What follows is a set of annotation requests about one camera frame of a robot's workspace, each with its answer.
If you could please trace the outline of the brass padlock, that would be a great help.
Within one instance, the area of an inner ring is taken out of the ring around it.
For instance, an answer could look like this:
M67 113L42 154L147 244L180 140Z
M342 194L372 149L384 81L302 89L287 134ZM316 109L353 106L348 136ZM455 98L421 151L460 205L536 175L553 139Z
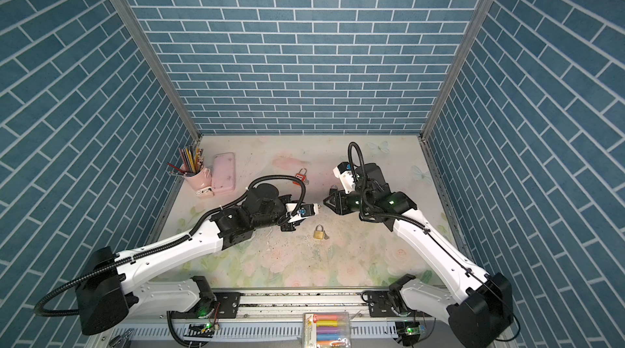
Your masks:
M315 227L315 230L313 232L313 238L319 241L324 241L328 240L329 236L326 234L324 227L319 224L317 227Z

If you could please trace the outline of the red padlock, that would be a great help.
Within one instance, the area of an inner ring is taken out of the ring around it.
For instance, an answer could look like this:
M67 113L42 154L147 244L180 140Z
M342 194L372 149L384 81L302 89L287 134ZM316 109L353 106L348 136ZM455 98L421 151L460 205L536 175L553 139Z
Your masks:
M306 167L302 167L296 174L295 177L298 178L299 180L301 180L305 185L309 184L309 180L308 180L308 169Z

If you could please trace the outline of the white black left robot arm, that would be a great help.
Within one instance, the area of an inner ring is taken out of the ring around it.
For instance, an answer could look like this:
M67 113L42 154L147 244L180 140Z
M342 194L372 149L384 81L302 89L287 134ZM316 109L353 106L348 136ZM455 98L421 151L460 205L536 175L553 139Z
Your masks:
M85 280L75 289L84 335L102 333L144 304L139 288L152 278L204 255L217 253L252 237L257 229L285 231L318 213L316 204L294 202L273 185L252 188L241 201L204 214L193 229L134 250L96 250L82 269Z

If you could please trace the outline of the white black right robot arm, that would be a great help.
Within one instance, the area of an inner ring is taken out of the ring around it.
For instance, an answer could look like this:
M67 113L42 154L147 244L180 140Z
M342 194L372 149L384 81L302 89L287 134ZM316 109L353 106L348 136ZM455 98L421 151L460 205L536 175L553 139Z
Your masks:
M512 284L463 255L428 221L405 193L393 192L379 166L342 162L333 170L341 190L323 203L339 216L359 214L361 221L384 224L407 242L444 283L443 289L403 276L389 288L398 312L417 310L446 323L465 347L487 347L518 322Z

